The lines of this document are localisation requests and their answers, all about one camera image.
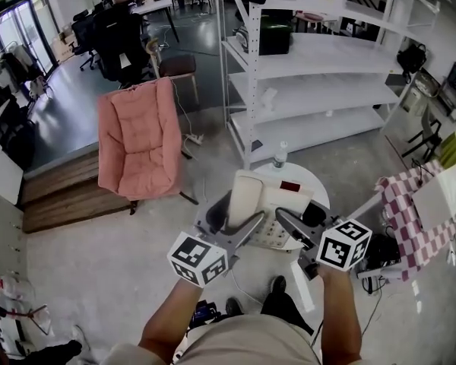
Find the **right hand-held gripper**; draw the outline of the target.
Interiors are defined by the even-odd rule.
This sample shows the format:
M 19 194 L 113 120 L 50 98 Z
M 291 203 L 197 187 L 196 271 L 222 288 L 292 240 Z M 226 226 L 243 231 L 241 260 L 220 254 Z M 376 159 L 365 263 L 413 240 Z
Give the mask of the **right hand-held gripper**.
M 297 262 L 309 280 L 318 275 L 320 265 L 348 272 L 364 259 L 372 237 L 372 231 L 354 219 L 337 219 L 320 231 L 327 216 L 328 208 L 316 200 L 310 201 L 302 219 L 286 208 L 275 210 L 282 228 L 304 245 Z

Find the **white desk telephone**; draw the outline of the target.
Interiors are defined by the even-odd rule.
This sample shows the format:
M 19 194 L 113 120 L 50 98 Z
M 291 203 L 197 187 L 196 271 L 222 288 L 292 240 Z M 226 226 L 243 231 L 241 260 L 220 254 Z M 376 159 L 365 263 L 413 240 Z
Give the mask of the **white desk telephone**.
M 286 208 L 297 215 L 307 209 L 314 192 L 305 185 L 280 177 L 239 170 L 236 172 L 228 210 L 228 227 L 239 227 L 253 214 L 264 212 L 249 243 L 269 249 L 293 251 L 302 244 L 283 229 L 275 217 L 277 208 Z

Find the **person's right forearm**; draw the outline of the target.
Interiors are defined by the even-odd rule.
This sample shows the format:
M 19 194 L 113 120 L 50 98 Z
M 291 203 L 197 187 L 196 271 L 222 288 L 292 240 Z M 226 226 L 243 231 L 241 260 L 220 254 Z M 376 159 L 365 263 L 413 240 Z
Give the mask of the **person's right forearm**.
M 318 267 L 324 285 L 321 333 L 323 365 L 350 365 L 361 359 L 361 328 L 353 285 L 348 273 L 326 265 Z

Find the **round white table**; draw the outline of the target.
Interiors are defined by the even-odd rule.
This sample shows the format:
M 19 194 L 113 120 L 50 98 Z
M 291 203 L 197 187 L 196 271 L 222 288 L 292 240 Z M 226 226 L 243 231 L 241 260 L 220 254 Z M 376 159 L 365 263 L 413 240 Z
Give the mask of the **round white table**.
M 330 208 L 328 193 L 322 182 L 305 167 L 286 162 L 282 168 L 278 169 L 275 168 L 272 163 L 266 163 L 265 165 L 254 169 L 254 172 L 260 173 L 264 176 L 274 176 L 288 180 L 290 182 L 307 185 L 314 192 L 312 199 L 317 203 L 324 205 L 326 208 Z M 278 247 L 276 245 L 261 245 L 255 243 L 254 241 L 250 241 L 249 245 L 285 252 L 300 250 L 303 247 L 303 244 L 301 244 L 301 242 L 298 242 L 291 237 L 289 237 L 286 243 L 281 247 Z

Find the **clear plastic water bottle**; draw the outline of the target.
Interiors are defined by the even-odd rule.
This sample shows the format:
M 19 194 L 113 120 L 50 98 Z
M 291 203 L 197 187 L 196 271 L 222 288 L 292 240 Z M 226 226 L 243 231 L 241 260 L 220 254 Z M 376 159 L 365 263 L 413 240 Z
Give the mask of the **clear plastic water bottle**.
M 272 166 L 274 169 L 280 170 L 285 166 L 285 164 L 287 162 L 287 156 L 288 156 L 287 148 L 288 148 L 287 142 L 282 141 L 280 143 L 278 151 L 276 152 L 276 154 L 274 155 L 273 160 L 272 160 Z

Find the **person's left black shoe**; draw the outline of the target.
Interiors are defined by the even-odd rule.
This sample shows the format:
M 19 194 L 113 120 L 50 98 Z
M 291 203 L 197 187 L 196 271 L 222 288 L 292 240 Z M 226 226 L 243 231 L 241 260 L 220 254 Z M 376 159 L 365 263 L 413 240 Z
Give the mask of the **person's left black shoe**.
M 243 314 L 241 304 L 236 297 L 229 297 L 226 300 L 225 311 L 229 317 L 241 316 Z

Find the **person's black trousers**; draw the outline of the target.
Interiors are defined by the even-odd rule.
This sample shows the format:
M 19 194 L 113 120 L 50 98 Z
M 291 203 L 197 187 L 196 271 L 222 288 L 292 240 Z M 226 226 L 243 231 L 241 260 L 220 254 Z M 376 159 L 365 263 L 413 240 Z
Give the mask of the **person's black trousers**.
M 300 327 L 310 335 L 314 333 L 314 330 L 300 314 L 293 299 L 285 292 L 270 292 L 263 303 L 261 314 L 282 319 L 289 324 Z

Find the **black waist device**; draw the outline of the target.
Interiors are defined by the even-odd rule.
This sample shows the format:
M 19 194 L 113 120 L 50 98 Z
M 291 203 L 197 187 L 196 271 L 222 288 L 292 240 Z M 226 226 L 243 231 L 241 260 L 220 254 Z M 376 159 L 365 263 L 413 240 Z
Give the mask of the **black waist device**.
M 217 310 L 215 302 L 208 303 L 206 300 L 201 300 L 195 307 L 189 328 L 195 329 L 202 325 L 207 325 L 219 316 L 221 316 L 221 313 Z

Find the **person's beige shirt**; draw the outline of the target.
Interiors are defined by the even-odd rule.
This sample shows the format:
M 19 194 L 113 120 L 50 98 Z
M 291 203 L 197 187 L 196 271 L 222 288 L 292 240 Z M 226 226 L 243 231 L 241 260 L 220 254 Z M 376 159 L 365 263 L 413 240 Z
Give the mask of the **person's beige shirt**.
M 169 365 L 133 344 L 118 344 L 101 365 Z M 175 365 L 319 365 L 301 328 L 282 319 L 252 314 L 201 328 Z

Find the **white box appliance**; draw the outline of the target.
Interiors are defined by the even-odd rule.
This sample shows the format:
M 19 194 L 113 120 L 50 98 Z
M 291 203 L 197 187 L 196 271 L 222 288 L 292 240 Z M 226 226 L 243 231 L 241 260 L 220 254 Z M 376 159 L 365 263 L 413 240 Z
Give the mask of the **white box appliance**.
M 412 199 L 424 231 L 456 223 L 456 164 L 423 184 Z

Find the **brown wooden step platform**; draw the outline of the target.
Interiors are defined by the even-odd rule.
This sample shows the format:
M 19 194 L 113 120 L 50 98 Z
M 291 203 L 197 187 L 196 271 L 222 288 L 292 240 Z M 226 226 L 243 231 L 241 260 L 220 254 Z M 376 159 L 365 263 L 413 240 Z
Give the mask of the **brown wooden step platform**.
M 98 151 L 24 181 L 20 207 L 27 234 L 128 210 L 128 199 L 98 186 Z

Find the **brown wooden chair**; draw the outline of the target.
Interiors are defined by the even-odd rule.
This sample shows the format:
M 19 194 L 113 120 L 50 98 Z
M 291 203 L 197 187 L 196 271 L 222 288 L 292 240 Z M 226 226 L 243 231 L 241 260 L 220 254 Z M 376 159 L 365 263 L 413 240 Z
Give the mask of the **brown wooden chair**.
M 164 59 L 160 54 L 160 45 L 157 38 L 147 42 L 146 51 L 150 56 L 156 78 L 190 78 L 196 103 L 199 103 L 198 85 L 195 77 L 197 65 L 193 55 L 185 54 Z

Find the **black box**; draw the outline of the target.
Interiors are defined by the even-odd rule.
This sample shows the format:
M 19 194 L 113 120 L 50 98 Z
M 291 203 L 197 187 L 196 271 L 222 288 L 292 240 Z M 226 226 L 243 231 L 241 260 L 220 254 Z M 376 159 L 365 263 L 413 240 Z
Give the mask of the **black box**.
M 261 16 L 259 55 L 287 54 L 292 39 L 292 24 L 280 17 Z

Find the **black office chair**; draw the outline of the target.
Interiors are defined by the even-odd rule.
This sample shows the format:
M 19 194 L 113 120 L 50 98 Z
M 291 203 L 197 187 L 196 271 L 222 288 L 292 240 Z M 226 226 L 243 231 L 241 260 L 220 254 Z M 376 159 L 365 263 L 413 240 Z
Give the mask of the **black office chair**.
M 88 10 L 84 10 L 73 17 L 71 29 L 75 36 L 75 41 L 71 44 L 72 52 L 75 56 L 81 56 L 85 53 L 89 58 L 80 66 L 84 70 L 85 65 L 89 65 L 90 70 L 94 70 L 94 47 L 93 47 L 93 15 Z
M 93 44 L 104 78 L 119 82 L 120 88 L 142 82 L 150 56 L 139 20 L 128 7 L 116 5 L 93 16 Z

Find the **red metal stand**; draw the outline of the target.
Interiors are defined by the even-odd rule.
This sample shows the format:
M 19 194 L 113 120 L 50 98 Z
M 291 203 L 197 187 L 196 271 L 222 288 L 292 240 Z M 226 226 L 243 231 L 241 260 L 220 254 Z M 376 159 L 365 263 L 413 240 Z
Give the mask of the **red metal stand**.
M 36 309 L 32 309 L 29 312 L 28 317 L 45 336 L 52 334 L 52 320 L 46 304 Z

